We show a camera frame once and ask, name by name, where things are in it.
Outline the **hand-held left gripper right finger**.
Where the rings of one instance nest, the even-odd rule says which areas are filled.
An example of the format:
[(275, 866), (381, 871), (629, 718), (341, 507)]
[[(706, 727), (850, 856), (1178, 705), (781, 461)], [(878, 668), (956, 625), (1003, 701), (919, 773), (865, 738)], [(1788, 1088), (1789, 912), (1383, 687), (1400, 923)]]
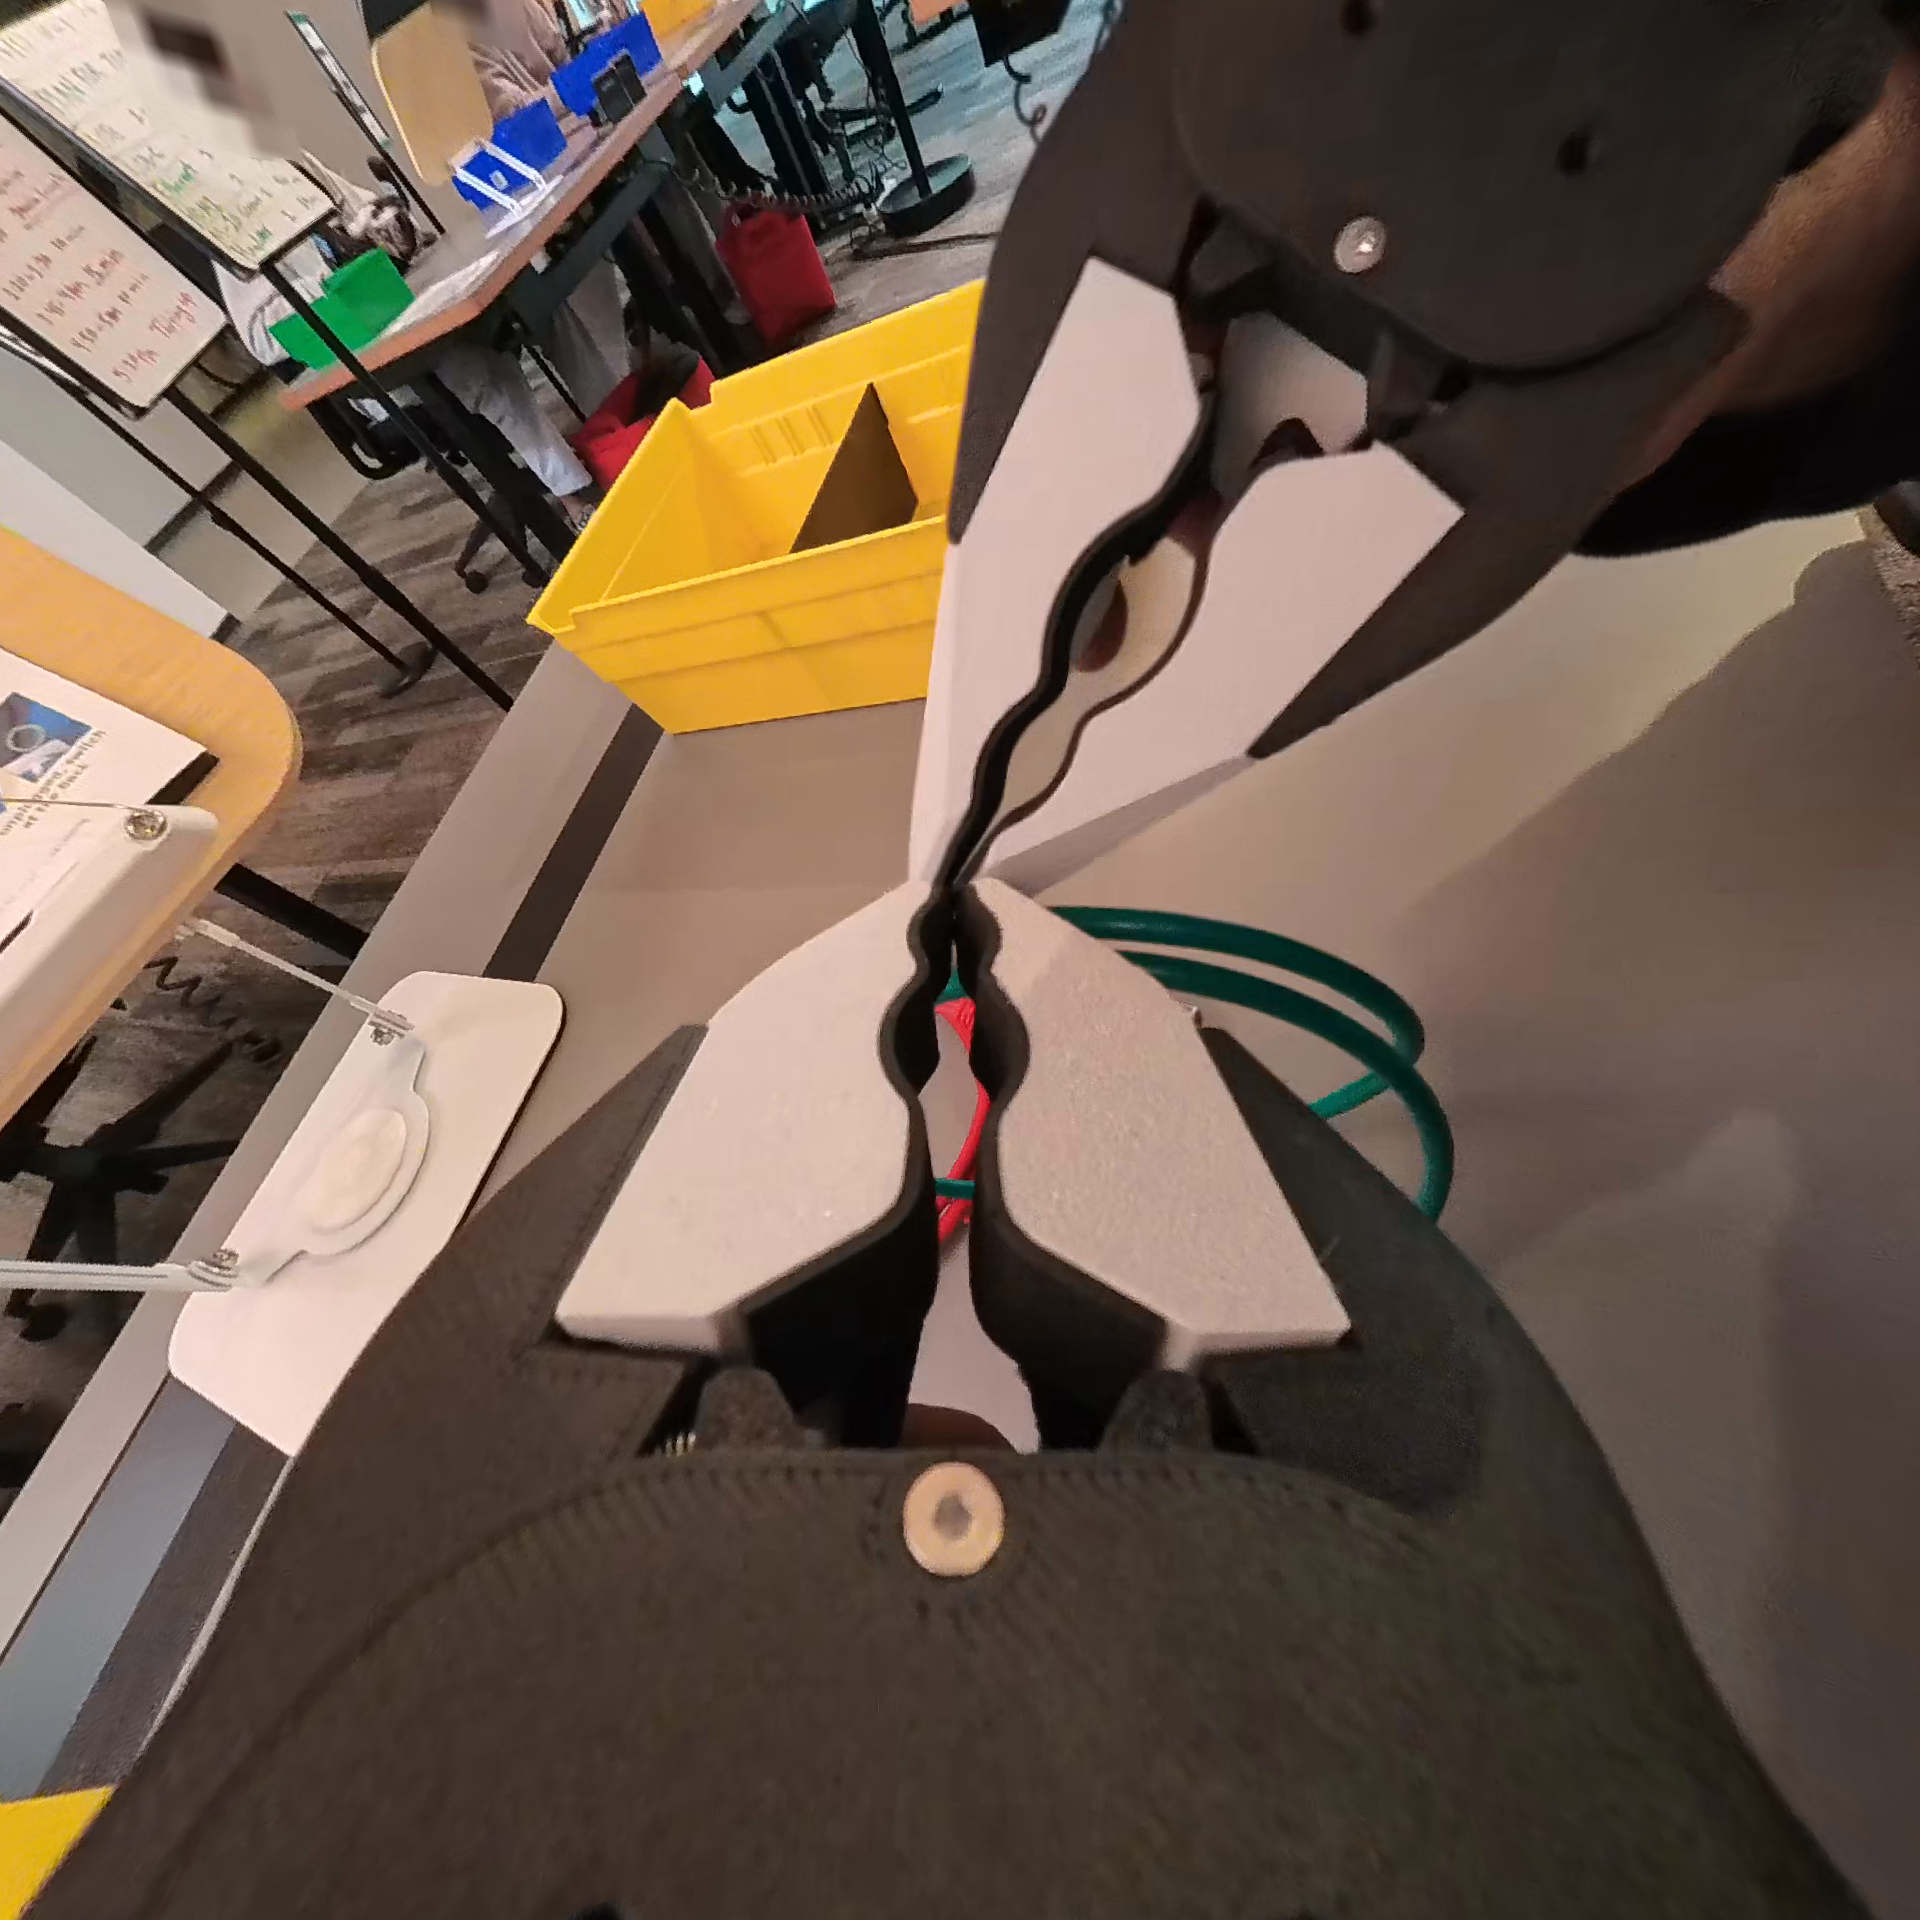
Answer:
[(1091, 1448), (1149, 1373), (1320, 1352), (1348, 1329), (1200, 1023), (996, 879), (955, 901), (975, 1002), (969, 1286), (1044, 1448)]

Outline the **person's right hand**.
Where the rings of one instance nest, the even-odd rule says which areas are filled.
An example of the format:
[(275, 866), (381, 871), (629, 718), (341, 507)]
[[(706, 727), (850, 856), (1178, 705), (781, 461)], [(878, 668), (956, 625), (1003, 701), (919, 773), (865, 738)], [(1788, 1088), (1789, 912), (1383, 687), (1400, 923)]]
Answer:
[(1709, 413), (1816, 397), (1887, 344), (1917, 276), (1917, 61), (1895, 61), (1874, 110), (1779, 184), (1716, 286), (1742, 309)]

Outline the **printed instruction sheet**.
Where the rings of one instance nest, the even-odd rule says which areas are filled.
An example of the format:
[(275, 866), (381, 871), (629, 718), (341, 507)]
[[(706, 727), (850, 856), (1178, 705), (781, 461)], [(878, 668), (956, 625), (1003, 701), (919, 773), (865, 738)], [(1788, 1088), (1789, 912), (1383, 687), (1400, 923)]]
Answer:
[(92, 912), (205, 836), (175, 813), (220, 767), (189, 735), (2, 655), (2, 946)]

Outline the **brown cardboard divider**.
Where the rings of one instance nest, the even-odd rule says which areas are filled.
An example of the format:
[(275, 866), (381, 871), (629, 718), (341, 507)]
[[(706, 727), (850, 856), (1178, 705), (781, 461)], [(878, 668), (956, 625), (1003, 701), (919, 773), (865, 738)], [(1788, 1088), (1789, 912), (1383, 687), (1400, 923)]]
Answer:
[(902, 465), (888, 410), (868, 383), (787, 554), (822, 554), (897, 530), (914, 521), (919, 505), (920, 497)]

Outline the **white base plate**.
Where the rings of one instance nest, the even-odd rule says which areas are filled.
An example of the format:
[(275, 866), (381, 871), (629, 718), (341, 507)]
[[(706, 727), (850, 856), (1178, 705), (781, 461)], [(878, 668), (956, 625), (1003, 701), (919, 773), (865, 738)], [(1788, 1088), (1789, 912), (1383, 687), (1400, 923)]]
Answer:
[(170, 1339), (183, 1390), (296, 1458), (471, 1211), (559, 1037), (553, 988), (414, 972), (364, 1021)]

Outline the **long wood-edged table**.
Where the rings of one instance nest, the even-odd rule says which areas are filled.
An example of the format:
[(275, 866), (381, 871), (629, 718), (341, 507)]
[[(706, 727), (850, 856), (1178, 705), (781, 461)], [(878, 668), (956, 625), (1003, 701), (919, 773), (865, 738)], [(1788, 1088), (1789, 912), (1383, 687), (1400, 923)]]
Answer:
[(661, 45), (661, 68), (647, 80), (638, 110), (613, 127), (567, 134), (553, 188), (500, 226), (433, 244), (411, 272), (416, 302), (346, 365), (307, 371), (286, 386), (280, 406), (307, 413), (322, 399), (378, 399), (400, 426), (414, 399), (438, 436), (422, 438), (447, 484), (462, 471), (441, 461), (457, 446), (480, 473), (490, 501), (500, 505), (498, 539), (512, 549), (528, 583), (546, 583), (574, 542), (574, 526), (537, 476), (515, 461), (505, 438), (480, 421), (444, 380), (444, 359), (458, 348), (534, 348), (553, 313), (596, 262), (613, 256), (635, 272), (659, 333), (681, 333), (716, 371), (739, 371), (763, 359), (763, 337), (741, 312), (711, 299), (695, 253), (659, 218), (659, 197), (676, 177), (678, 127), (690, 83), (722, 77), (724, 43), (749, 27), (757, 3), (710, 3)]

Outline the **blue plastic bin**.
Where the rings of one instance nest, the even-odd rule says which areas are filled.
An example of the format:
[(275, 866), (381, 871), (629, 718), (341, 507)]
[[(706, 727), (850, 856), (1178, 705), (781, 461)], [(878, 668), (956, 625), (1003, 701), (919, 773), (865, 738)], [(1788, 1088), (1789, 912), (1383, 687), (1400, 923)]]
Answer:
[(559, 177), (567, 140), (559, 112), (540, 96), (496, 122), (454, 170), (457, 193), (486, 218), (537, 201)]
[(652, 86), (652, 77), (661, 68), (661, 45), (642, 11), (587, 35), (579, 55), (556, 65), (549, 83), (553, 94), (571, 114), (587, 119), (597, 110), (596, 86), (619, 64), (619, 58), (629, 58), (638, 65), (639, 86)]

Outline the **yellow plastic bin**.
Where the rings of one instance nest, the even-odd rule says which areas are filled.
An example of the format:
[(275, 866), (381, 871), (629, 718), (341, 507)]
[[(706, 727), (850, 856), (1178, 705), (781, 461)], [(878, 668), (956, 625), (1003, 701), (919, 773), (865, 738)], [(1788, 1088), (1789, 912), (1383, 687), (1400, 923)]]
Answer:
[[(532, 625), (665, 735), (920, 701), (983, 283), (671, 402), (540, 592)], [(791, 557), (850, 410), (878, 390), (912, 526)]]

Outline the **yellow plastic piece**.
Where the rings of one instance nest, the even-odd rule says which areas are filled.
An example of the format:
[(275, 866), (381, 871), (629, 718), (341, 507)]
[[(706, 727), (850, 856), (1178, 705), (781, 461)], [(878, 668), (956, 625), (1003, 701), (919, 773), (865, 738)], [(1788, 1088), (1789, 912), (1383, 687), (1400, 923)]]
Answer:
[(2, 1916), (21, 1916), (113, 1800), (113, 1786), (2, 1802)]

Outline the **black round stand base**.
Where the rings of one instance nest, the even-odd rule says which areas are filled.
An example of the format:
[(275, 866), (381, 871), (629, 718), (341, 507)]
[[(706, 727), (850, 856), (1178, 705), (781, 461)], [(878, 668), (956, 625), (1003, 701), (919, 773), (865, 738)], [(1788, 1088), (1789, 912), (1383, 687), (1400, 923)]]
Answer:
[(874, 3), (855, 5), (850, 38), (858, 43), (859, 61), (874, 86), (878, 110), (906, 164), (906, 175), (874, 200), (878, 226), (889, 242), (920, 242), (932, 226), (942, 226), (973, 201), (973, 157), (924, 157)]

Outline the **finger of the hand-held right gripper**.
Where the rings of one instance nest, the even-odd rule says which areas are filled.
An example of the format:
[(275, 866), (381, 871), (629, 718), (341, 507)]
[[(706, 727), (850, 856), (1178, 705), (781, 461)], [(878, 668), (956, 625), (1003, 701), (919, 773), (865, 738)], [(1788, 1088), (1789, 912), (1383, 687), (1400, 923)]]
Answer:
[(1016, 380), (1005, 286), (977, 309), (907, 807), (907, 879), (983, 846), (1010, 749), (1063, 687), (1100, 575), (1196, 460), (1205, 399), (1172, 293), (1087, 261)]
[(1057, 881), (1252, 767), (1261, 731), (1460, 517), (1359, 446), (1362, 377), (1277, 321), (1187, 333), (1205, 428), (1172, 501), (1087, 592), (956, 881)]

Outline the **wooden chair back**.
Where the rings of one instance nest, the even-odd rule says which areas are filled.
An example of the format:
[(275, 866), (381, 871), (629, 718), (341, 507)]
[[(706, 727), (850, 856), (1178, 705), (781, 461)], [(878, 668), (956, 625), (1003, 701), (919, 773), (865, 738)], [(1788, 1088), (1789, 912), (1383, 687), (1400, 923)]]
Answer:
[(447, 188), (493, 136), (469, 33), (447, 3), (364, 3), (368, 58), (400, 149), (425, 184)]

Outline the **red bag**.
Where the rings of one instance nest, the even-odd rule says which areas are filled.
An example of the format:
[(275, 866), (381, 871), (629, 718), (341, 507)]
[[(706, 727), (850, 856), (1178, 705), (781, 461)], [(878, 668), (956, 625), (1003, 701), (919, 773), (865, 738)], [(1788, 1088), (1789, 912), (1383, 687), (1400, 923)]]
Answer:
[(729, 201), (716, 251), (767, 349), (787, 349), (837, 313), (826, 262), (801, 209)]
[(597, 488), (613, 488), (619, 473), (650, 438), (671, 402), (706, 408), (711, 371), (687, 348), (659, 349), (642, 369), (622, 377), (609, 397), (571, 433), (575, 460)]

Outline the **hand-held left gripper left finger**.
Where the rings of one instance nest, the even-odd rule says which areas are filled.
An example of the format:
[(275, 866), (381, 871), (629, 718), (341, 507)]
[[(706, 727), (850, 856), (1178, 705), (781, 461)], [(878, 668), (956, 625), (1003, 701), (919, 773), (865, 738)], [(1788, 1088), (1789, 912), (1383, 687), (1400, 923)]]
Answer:
[(920, 1093), (948, 912), (902, 881), (698, 1031), (553, 1314), (567, 1343), (756, 1368), (832, 1443), (889, 1448), (936, 1297)]

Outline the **thin metal support rod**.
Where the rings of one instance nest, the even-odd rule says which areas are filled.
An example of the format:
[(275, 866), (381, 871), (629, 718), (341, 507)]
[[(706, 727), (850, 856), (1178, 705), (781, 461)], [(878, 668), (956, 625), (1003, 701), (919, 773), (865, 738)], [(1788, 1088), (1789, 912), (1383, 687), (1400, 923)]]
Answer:
[(251, 946), (247, 939), (240, 939), (239, 933), (227, 930), (224, 923), (183, 921), (183, 923), (177, 923), (177, 935), (180, 939), (215, 942), (215, 946), (220, 946), (227, 952), (240, 953), (243, 959), (251, 959), (251, 964), (257, 964), (263, 969), (280, 972), (284, 979), (293, 979), (302, 988), (312, 988), (312, 989), (334, 999), (337, 1005), (354, 1007), (368, 1023), (368, 1028), (373, 1037), (373, 1045), (394, 1045), (397, 1038), (407, 1038), (414, 1031), (414, 1023), (405, 1015), (397, 1015), (397, 1012), (392, 1012), (392, 1007), (373, 1002), (373, 999), (355, 996), (343, 985), (329, 982), (329, 979), (322, 979), (322, 974), (318, 974), (312, 969), (302, 969), (293, 959), (284, 959), (284, 957), (277, 957), (272, 952), (263, 952), (263, 949)]
[(131, 1294), (194, 1294), (228, 1291), (239, 1275), (216, 1261), (23, 1261), (2, 1258), (2, 1291), (131, 1291)]

